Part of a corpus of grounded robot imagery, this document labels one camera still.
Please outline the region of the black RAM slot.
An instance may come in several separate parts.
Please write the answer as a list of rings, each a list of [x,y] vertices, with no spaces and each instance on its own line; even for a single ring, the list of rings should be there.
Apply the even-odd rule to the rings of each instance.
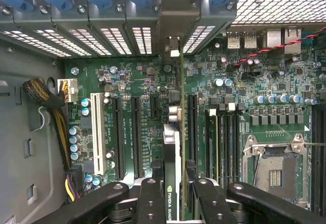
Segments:
[[[239,179],[239,114],[233,115],[233,181]]]
[[[227,185],[232,181],[232,123],[230,122],[231,116],[229,114],[225,117],[226,122],[226,172],[227,172]]]
[[[224,115],[219,114],[219,151],[220,151],[220,184],[225,187],[225,139],[224,139]]]

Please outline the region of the long black expansion slot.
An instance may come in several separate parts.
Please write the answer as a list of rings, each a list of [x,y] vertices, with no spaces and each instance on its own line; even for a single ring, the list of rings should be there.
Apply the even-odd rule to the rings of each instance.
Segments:
[[[113,98],[113,127],[115,132],[115,171],[116,179],[123,180],[125,177],[124,160],[124,129],[121,97]]]
[[[139,96],[131,97],[131,127],[134,161],[134,177],[142,178],[143,152],[142,152],[142,123],[141,123],[141,100]]]
[[[194,163],[197,163],[197,102],[198,98],[196,94],[187,96],[188,157]]]

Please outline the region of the silver CPU socket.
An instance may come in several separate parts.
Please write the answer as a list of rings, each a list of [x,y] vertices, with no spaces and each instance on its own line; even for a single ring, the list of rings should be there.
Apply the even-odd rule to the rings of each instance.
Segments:
[[[308,166],[301,133],[279,142],[259,142],[253,134],[244,137],[241,181],[305,209],[310,209]]]

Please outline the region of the white expansion slot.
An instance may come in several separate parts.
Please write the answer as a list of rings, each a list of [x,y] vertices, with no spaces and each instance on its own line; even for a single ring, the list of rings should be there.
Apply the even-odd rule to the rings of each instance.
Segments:
[[[97,175],[104,175],[106,171],[106,162],[103,94],[91,93],[90,99],[94,173]]]

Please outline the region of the short black expansion slot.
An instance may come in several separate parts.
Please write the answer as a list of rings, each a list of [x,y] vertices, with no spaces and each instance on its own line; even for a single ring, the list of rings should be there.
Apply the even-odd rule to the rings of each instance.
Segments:
[[[151,112],[151,119],[159,120],[160,105],[159,105],[159,96],[158,95],[150,96],[150,112]]]

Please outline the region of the green motherboard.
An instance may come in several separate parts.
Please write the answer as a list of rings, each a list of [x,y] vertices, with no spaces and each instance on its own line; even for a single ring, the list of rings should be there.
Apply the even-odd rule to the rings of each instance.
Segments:
[[[239,179],[245,136],[253,134],[259,142],[291,140],[296,133],[308,143],[326,143],[326,27],[302,32],[302,37],[287,45],[301,43],[300,54],[285,54],[280,47],[265,53],[227,48],[227,35],[218,36],[214,45],[199,56],[185,55],[185,148],[188,157],[187,96],[198,98],[197,163],[200,178],[220,184],[219,114],[224,115],[225,187],[226,122],[239,114]],[[175,83],[175,72],[161,58],[80,59],[66,65],[69,79],[77,79],[78,102],[68,104],[70,157],[81,165],[83,194],[106,184],[121,181],[133,185],[134,177],[131,97],[141,100],[142,178],[151,177],[150,164],[160,159],[164,166],[164,124],[168,115],[168,91]],[[104,175],[94,173],[91,93],[103,94],[105,162]],[[159,96],[159,120],[151,119],[150,96]],[[125,177],[116,179],[113,98],[121,97],[124,129]],[[310,211],[326,217],[326,147],[306,146]]]

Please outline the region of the white power connector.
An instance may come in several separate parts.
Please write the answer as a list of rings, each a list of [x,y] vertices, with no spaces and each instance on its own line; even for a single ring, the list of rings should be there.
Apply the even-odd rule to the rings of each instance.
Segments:
[[[58,79],[57,87],[58,92],[63,92],[65,103],[74,103],[78,102],[78,87],[77,79]]]

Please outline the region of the dark grey PC case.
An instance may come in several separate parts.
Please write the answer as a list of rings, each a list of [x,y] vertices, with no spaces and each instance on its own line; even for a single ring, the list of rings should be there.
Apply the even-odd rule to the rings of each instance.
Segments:
[[[72,167],[69,103],[57,87],[58,79],[69,79],[67,63],[163,60],[161,0],[144,9],[130,0],[113,0],[108,9],[73,0],[65,11],[45,0],[33,3],[33,11],[18,12],[0,0],[0,224],[33,224],[71,204],[65,190]],[[255,32],[257,48],[250,50],[262,54],[268,49],[266,31],[287,27],[322,30],[326,0],[229,0],[220,7],[200,0],[183,59],[201,55],[227,32]]]

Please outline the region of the silver USB port block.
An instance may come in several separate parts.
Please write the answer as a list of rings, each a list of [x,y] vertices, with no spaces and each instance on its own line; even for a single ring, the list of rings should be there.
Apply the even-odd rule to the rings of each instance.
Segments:
[[[257,35],[255,32],[244,33],[244,48],[256,49],[257,48]]]
[[[227,35],[227,48],[240,49],[240,33],[227,32],[226,35]]]

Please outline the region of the silver network port block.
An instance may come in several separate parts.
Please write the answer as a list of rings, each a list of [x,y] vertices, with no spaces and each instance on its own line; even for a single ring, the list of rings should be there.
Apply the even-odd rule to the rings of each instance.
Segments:
[[[266,31],[266,47],[272,48],[277,45],[297,41],[302,37],[302,29],[287,27],[281,29],[270,29]],[[300,54],[301,43],[287,45],[281,48],[285,54]]]

